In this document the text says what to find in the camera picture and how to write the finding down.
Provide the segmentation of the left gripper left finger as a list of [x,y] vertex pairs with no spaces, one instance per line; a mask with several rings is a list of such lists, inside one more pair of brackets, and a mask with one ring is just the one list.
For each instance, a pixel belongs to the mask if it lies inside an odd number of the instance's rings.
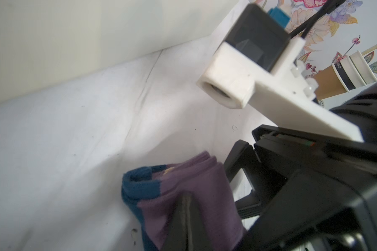
[[167,236],[162,251],[187,251],[187,216],[188,193],[183,193],[174,206],[172,217],[168,223]]

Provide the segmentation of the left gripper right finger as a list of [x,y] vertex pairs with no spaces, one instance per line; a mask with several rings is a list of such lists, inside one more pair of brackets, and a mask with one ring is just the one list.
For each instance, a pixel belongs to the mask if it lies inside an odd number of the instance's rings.
[[187,195],[187,250],[212,251],[198,203],[189,193]]

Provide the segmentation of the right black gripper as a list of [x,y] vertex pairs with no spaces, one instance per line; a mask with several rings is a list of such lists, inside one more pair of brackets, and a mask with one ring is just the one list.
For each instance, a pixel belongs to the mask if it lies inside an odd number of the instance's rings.
[[377,83],[332,112],[363,142],[269,125],[253,130],[254,145],[235,142],[225,173],[244,171],[252,191],[236,209],[257,217],[237,250],[377,251]]

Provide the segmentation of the purple yellow teal sock pair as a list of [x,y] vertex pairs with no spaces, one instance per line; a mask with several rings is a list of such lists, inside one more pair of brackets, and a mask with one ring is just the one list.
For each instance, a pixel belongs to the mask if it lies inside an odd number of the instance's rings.
[[206,237],[215,251],[232,251],[246,234],[224,166],[208,152],[178,164],[144,166],[123,175],[121,198],[141,224],[146,251],[161,250],[178,197],[199,203]]

